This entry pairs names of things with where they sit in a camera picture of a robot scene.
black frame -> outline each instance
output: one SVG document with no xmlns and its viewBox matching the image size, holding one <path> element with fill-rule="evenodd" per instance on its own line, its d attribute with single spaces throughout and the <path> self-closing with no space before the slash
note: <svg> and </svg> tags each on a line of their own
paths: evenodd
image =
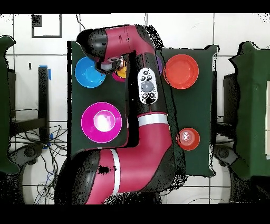
<svg viewBox="0 0 270 224">
<path fill-rule="evenodd" d="M 15 80 L 14 70 L 8 71 L 9 100 L 11 105 L 11 117 L 15 116 Z M 27 132 L 39 128 L 40 141 L 44 144 L 49 142 L 49 92 L 48 92 L 48 70 L 38 68 L 38 118 L 22 121 L 12 121 L 10 125 L 10 135 Z"/>
</svg>

dark green table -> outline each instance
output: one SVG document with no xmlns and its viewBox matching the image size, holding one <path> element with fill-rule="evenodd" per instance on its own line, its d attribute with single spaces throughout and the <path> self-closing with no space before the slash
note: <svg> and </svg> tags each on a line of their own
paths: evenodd
<svg viewBox="0 0 270 224">
<path fill-rule="evenodd" d="M 107 75 L 105 81 L 96 88 L 86 88 L 78 83 L 75 77 L 75 67 L 78 61 L 85 57 L 81 47 L 71 41 L 72 50 L 72 125 L 71 125 L 71 154 L 82 148 L 119 147 L 127 141 L 127 119 L 125 115 L 125 83 L 117 82 L 111 75 Z M 81 118 L 84 111 L 96 102 L 108 102 L 113 104 L 122 116 L 122 129 L 119 135 L 112 141 L 104 144 L 96 143 L 88 139 L 81 128 Z"/>
<path fill-rule="evenodd" d="M 185 154 L 186 174 L 213 176 L 209 168 L 211 96 L 214 80 L 213 55 L 218 47 L 211 45 L 205 49 L 162 49 L 157 56 L 166 62 L 177 54 L 186 54 L 195 59 L 199 66 L 197 81 L 188 89 L 175 89 L 167 84 L 162 75 L 177 170 L 182 167 L 182 154 Z M 200 135 L 200 144 L 192 151 L 184 151 L 176 143 L 176 135 L 186 127 L 194 128 Z"/>
<path fill-rule="evenodd" d="M 5 61 L 5 53 L 8 48 L 14 45 L 14 40 L 9 36 L 0 36 L 0 171 L 7 174 L 15 174 L 19 168 L 10 162 L 7 156 L 9 149 L 9 126 L 10 126 L 10 106 L 9 106 L 9 86 L 7 63 Z"/>
<path fill-rule="evenodd" d="M 85 57 L 80 46 L 71 42 L 72 46 L 72 130 L 71 150 L 72 154 L 82 148 L 119 147 L 127 141 L 127 127 L 123 125 L 120 135 L 106 144 L 97 144 L 89 140 L 81 129 L 81 116 L 85 109 L 98 101 L 105 101 L 115 105 L 126 124 L 125 118 L 125 84 L 116 82 L 111 76 L 107 76 L 102 85 L 89 89 L 82 87 L 75 78 L 75 66 Z M 157 52 L 163 59 L 163 66 L 169 58 L 176 54 L 187 54 L 193 57 L 199 66 L 199 77 L 196 83 L 188 89 L 177 90 L 170 88 L 162 76 L 162 84 L 165 91 L 166 104 L 169 111 L 168 121 L 170 125 L 177 173 L 183 174 L 186 160 L 186 174 L 212 176 L 209 169 L 209 142 L 211 120 L 211 94 L 214 74 L 212 70 L 213 55 L 218 47 L 213 45 L 206 49 L 162 49 Z M 200 134 L 199 146 L 190 152 L 183 150 L 176 143 L 176 135 L 179 130 L 192 127 Z"/>
<path fill-rule="evenodd" d="M 251 42 L 240 45 L 233 57 L 240 88 L 236 152 L 232 165 L 243 180 L 252 176 L 270 176 L 270 160 L 265 154 L 266 87 L 270 81 L 270 50 L 256 49 Z"/>
</svg>

purple bowl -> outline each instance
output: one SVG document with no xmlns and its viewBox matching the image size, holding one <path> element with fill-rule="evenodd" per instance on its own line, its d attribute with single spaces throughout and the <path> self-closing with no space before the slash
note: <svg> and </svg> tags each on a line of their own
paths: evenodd
<svg viewBox="0 0 270 224">
<path fill-rule="evenodd" d="M 160 58 L 157 55 L 156 55 L 156 58 L 157 58 L 159 73 L 162 74 L 162 69 L 163 69 L 162 62 L 161 62 Z"/>
</svg>

black mat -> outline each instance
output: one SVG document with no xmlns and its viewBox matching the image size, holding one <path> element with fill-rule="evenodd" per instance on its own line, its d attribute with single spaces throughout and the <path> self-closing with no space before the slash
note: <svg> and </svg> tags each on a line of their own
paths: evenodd
<svg viewBox="0 0 270 224">
<path fill-rule="evenodd" d="M 163 74 L 161 75 L 178 170 L 182 166 L 183 150 L 176 143 L 176 135 L 186 127 L 194 128 L 200 135 L 198 147 L 192 151 L 184 151 L 187 175 L 213 175 L 209 168 L 209 145 L 211 94 L 214 80 L 213 55 L 217 51 L 218 47 L 212 45 L 205 49 L 161 49 L 157 52 L 157 56 L 163 61 L 163 67 L 171 57 L 177 54 L 191 56 L 199 66 L 199 77 L 188 89 L 179 90 L 170 87 Z"/>
<path fill-rule="evenodd" d="M 127 141 L 127 121 L 125 116 L 125 84 L 116 82 L 112 75 L 107 75 L 105 81 L 96 88 L 86 88 L 78 83 L 75 77 L 75 67 L 78 61 L 85 57 L 81 47 L 74 41 L 72 46 L 72 124 L 71 124 L 71 154 L 82 148 L 119 147 Z M 88 139 L 81 128 L 81 118 L 84 111 L 96 102 L 108 102 L 114 105 L 122 116 L 122 129 L 119 135 L 108 143 L 96 143 Z"/>
</svg>

blue bowl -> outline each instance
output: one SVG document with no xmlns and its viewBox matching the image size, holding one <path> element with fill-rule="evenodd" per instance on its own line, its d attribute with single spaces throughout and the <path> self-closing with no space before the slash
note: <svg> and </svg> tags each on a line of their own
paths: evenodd
<svg viewBox="0 0 270 224">
<path fill-rule="evenodd" d="M 82 86 L 95 88 L 104 82 L 106 75 L 96 71 L 94 61 L 85 57 L 78 61 L 75 68 L 75 77 Z"/>
</svg>

